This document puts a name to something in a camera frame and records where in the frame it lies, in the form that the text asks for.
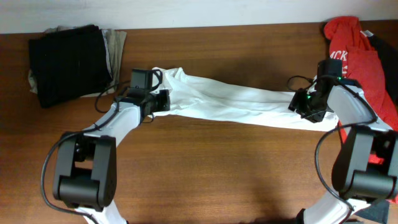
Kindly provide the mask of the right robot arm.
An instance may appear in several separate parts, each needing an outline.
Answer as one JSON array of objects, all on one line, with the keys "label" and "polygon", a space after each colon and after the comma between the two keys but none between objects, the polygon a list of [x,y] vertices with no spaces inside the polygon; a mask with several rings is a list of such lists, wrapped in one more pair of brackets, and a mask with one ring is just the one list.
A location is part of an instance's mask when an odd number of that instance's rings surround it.
[{"label": "right robot arm", "polygon": [[331,172],[329,186],[318,170],[325,195],[310,208],[302,209],[294,223],[344,223],[356,212],[397,196],[397,132],[387,125],[366,101],[357,80],[342,76],[343,62],[328,58],[318,64],[317,77],[295,91],[289,110],[312,123],[323,121],[327,112],[337,115],[340,125],[318,141],[344,130]]}]

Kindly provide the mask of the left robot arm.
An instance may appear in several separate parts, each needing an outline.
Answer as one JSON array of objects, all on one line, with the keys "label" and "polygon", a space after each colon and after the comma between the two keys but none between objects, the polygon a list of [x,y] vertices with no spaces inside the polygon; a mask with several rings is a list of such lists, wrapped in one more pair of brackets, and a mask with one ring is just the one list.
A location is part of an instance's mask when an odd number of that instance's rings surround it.
[{"label": "left robot arm", "polygon": [[114,202],[116,149],[146,117],[170,109],[169,91],[160,89],[159,69],[134,69],[130,84],[114,97],[110,109],[89,128],[65,132],[45,161],[57,153],[52,194],[66,207],[46,200],[54,210],[83,216],[88,223],[126,223]]}]

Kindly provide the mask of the white t-shirt with robot print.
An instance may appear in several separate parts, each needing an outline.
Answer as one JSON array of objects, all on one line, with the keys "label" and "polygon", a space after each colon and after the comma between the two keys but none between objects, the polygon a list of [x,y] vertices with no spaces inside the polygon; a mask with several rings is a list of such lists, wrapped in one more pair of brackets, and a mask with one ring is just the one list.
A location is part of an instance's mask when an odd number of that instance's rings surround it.
[{"label": "white t-shirt with robot print", "polygon": [[329,131],[338,123],[337,116],[330,112],[319,123],[302,119],[288,109],[293,92],[230,85],[187,75],[181,67],[160,71],[162,84],[155,92],[169,91],[170,109],[155,116],[178,115],[309,131]]}]

